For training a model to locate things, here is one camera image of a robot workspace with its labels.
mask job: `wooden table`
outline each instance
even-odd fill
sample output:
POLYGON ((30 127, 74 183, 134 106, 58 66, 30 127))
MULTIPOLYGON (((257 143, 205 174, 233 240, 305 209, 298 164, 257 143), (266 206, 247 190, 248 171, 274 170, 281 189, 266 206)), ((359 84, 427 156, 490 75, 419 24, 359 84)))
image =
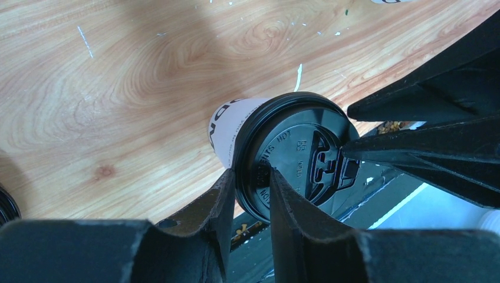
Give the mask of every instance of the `wooden table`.
POLYGON ((300 90, 346 109, 500 8, 232 1, 0 4, 0 182, 24 217, 163 219, 223 172, 222 103, 290 92, 302 64, 300 90))

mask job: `cup lid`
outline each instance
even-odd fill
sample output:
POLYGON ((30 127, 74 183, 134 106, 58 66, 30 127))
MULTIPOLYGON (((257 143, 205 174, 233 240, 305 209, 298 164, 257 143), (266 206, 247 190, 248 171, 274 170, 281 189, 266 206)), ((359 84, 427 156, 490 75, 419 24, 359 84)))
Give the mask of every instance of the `cup lid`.
POLYGON ((236 199, 248 213, 269 223, 270 166, 315 205, 354 184, 359 161, 340 147, 358 139, 336 104, 314 93, 275 97, 252 113, 236 138, 233 167, 236 199))

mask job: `wood grain surface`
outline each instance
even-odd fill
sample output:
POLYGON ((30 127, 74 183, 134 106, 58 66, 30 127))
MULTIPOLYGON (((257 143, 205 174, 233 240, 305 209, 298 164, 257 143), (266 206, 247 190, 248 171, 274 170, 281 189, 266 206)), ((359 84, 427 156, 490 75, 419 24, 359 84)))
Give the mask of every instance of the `wood grain surface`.
MULTIPOLYGON (((222 103, 290 92, 302 64, 300 90, 346 109, 499 8, 497 0, 4 0, 0 182, 26 218, 158 221, 223 172, 206 132, 222 103)), ((361 134, 374 127, 355 124, 361 134)))

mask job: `black plastic lid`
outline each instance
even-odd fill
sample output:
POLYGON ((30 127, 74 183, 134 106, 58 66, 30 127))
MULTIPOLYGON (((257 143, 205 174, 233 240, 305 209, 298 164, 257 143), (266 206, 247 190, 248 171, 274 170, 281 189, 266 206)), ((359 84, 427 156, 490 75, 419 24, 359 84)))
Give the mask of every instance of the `black plastic lid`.
POLYGON ((16 218, 21 218, 19 207, 0 184, 0 226, 16 218))
POLYGON ((235 143, 236 199, 269 223, 270 166, 315 205, 351 186, 359 162, 344 160, 342 145, 358 139, 341 108, 314 93, 275 97, 255 110, 235 143))

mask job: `black round object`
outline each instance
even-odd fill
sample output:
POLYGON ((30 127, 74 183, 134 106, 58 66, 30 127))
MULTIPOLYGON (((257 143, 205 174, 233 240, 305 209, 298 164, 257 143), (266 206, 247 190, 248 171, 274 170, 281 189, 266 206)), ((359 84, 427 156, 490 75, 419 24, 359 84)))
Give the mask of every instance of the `black round object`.
POLYGON ((270 168, 315 205, 337 190, 333 176, 339 149, 358 139, 339 106, 314 93, 275 97, 244 122, 235 142, 236 199, 257 219, 269 223, 270 168))
POLYGON ((16 218, 21 218, 19 207, 0 184, 0 226, 16 218))

